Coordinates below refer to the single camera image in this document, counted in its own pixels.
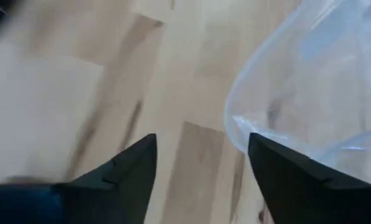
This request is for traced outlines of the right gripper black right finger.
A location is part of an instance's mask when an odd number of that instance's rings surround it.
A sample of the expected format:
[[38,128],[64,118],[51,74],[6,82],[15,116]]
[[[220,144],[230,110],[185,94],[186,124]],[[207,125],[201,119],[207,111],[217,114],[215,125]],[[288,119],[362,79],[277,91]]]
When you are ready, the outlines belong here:
[[248,157],[275,224],[371,224],[371,184],[258,133]]

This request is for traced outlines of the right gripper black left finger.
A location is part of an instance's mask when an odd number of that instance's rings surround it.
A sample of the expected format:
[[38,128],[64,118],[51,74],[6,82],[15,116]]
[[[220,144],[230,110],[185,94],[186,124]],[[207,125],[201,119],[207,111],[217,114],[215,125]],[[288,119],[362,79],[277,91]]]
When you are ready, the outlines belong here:
[[143,224],[156,169],[148,134],[71,182],[0,184],[0,224]]

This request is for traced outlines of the clear plastic storage bin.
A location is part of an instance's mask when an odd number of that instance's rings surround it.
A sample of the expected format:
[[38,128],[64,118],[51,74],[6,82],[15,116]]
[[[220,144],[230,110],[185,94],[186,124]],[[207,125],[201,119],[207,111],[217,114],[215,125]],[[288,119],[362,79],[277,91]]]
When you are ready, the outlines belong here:
[[258,133],[371,184],[371,0],[305,0],[237,76],[232,144]]

